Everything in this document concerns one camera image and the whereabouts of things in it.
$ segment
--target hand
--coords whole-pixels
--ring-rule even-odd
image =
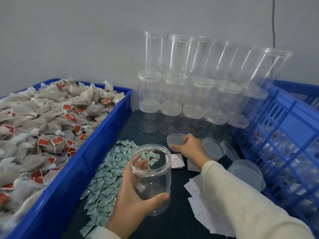
[[[135,156],[132,163],[140,169],[148,169],[147,159],[138,161]],[[128,238],[140,225],[144,217],[155,208],[169,199],[168,193],[161,193],[148,200],[142,200],[135,192],[140,178],[130,170],[130,162],[127,163],[123,182],[116,198],[114,210],[106,228],[117,234],[122,239]]]
[[[184,145],[171,145],[171,149],[181,152],[190,159],[198,168],[202,170],[204,164],[211,159],[204,152],[201,141],[192,134],[187,134],[184,138]]]

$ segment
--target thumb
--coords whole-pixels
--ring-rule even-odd
[[[143,201],[141,210],[145,214],[148,214],[148,213],[154,211],[157,207],[159,207],[161,204],[163,204],[168,199],[169,199],[168,193],[161,193],[161,194],[155,195],[154,197]]]
[[[172,150],[175,150],[175,151],[180,152],[182,146],[183,146],[183,145],[175,145],[175,144],[172,144],[172,145],[170,145],[170,148],[171,148]]]

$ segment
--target jar rim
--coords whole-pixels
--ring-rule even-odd
[[[134,166],[132,164],[132,160],[133,158],[140,152],[143,151],[147,151],[147,150],[157,150],[160,152],[163,152],[167,155],[167,157],[165,157],[166,163],[165,165],[163,165],[162,167],[159,167],[157,169],[139,169],[136,166]],[[130,155],[130,169],[131,171],[140,177],[153,177],[153,176],[159,176],[161,174],[164,174],[166,172],[167,169],[169,169],[171,167],[172,161],[171,161],[171,152],[169,151],[168,148],[166,148],[165,146],[159,145],[159,144],[145,144],[142,146],[137,147],[136,149],[134,149],[134,151],[131,153]]]

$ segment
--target blue plastic crate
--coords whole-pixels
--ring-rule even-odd
[[[319,87],[274,84],[265,87],[269,96],[249,126],[234,135],[245,158],[262,170],[265,196],[319,238]]]
[[[44,83],[50,84],[57,80],[59,79],[51,79],[44,81]],[[104,88],[105,85],[95,84],[95,86]],[[39,89],[41,84],[36,84],[33,87]],[[116,86],[114,89],[118,92],[124,92],[125,98],[113,108],[87,138],[86,142],[7,237],[8,239],[59,238],[61,236],[98,165],[113,145],[132,112],[130,108],[132,90]]]

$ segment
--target dark table surface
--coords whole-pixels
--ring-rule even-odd
[[[132,113],[120,134],[116,140],[133,140],[138,146],[144,144],[160,144],[167,147],[166,136],[162,135],[158,130],[154,133],[144,133],[140,130],[140,124],[142,121],[142,113],[135,111]],[[239,156],[240,149],[236,147],[235,150]],[[225,236],[218,234],[210,234],[195,217],[190,207],[188,198],[191,195],[184,188],[184,185],[190,178],[198,175],[198,172],[187,170],[187,163],[185,157],[183,157],[185,167],[182,169],[172,169],[172,182],[171,182],[171,194],[170,205],[158,216],[148,216],[142,221],[138,229],[130,236],[130,239],[146,239],[146,238],[213,238],[221,239]],[[232,161],[224,156],[218,161],[227,169]],[[90,221],[90,218],[86,216],[87,210],[84,210],[86,204],[86,198],[82,201],[78,201],[78,205],[73,213],[73,216],[66,226],[66,229],[62,235],[62,239],[82,239],[82,235],[79,232],[82,227]]]

